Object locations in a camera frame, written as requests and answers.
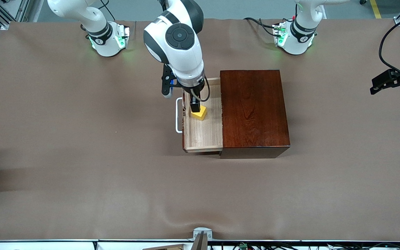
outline yellow block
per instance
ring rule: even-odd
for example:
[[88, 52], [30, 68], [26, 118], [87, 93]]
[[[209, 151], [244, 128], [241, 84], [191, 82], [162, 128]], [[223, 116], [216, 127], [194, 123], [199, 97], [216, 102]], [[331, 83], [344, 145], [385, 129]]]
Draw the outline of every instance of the yellow block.
[[195, 119], [203, 120], [206, 116], [206, 107], [200, 105], [200, 112], [192, 112], [191, 111], [191, 116]]

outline wooden drawer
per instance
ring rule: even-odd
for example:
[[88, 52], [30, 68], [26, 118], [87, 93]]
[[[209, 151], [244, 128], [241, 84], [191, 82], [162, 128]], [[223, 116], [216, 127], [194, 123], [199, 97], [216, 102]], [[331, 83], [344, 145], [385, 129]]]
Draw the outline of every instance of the wooden drawer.
[[[221, 158], [276, 158], [290, 147], [279, 70], [226, 70], [209, 79], [203, 121], [190, 116], [183, 93], [186, 152], [219, 152]], [[208, 95], [208, 89], [201, 96]]]

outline wooden cabinet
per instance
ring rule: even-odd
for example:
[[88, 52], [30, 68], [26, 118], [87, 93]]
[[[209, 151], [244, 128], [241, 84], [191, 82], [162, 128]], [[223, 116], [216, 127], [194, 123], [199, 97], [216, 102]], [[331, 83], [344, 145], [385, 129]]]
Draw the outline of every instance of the wooden cabinet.
[[[190, 117], [183, 94], [183, 149], [221, 158], [276, 158], [290, 147], [279, 70], [225, 70], [209, 79], [203, 121]], [[204, 88], [201, 95], [206, 96]]]

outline drawer handle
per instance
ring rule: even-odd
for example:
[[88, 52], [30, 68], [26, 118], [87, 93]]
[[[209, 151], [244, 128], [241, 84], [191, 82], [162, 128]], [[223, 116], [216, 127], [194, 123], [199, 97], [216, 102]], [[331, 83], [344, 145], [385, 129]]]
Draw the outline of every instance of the drawer handle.
[[175, 131], [179, 134], [182, 133], [181, 130], [178, 130], [178, 101], [183, 100], [183, 98], [177, 98], [175, 100]]

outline table surface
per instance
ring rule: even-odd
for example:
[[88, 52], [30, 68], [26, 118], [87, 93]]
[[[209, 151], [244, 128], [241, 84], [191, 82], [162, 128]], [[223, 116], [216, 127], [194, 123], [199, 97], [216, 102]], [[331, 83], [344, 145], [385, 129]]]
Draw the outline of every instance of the table surface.
[[[400, 90], [369, 93], [391, 19], [323, 20], [300, 56], [254, 23], [205, 20], [208, 77], [281, 70], [292, 146], [257, 160], [182, 150], [147, 22], [126, 24], [129, 50], [112, 58], [78, 23], [1, 32], [0, 239], [181, 239], [207, 226], [216, 239], [400, 241]], [[400, 27], [384, 57], [400, 68]]]

